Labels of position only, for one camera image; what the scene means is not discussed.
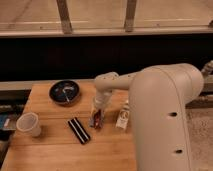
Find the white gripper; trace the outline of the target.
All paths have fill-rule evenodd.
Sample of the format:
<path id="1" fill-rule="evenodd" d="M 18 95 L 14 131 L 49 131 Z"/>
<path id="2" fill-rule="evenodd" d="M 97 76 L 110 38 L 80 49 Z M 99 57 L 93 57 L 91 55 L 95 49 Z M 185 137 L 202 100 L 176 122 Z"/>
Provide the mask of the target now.
<path id="1" fill-rule="evenodd" d="M 94 100 L 93 100 L 93 105 L 91 108 L 91 116 L 89 119 L 89 126 L 90 127 L 95 127 L 95 115 L 98 110 L 101 111 L 100 115 L 100 128 L 103 127 L 104 124 L 104 119 L 105 119 L 105 108 L 107 107 L 109 100 L 112 96 L 111 92 L 97 92 Z"/>

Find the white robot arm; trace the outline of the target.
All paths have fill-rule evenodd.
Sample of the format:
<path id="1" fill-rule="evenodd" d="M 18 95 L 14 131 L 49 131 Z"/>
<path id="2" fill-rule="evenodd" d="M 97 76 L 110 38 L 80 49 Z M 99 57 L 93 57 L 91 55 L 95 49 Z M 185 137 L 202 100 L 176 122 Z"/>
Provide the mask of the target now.
<path id="1" fill-rule="evenodd" d="M 137 171 L 193 171 L 185 106 L 204 86 L 188 63 L 155 65 L 94 79 L 93 106 L 103 110 L 116 89 L 128 92 Z"/>

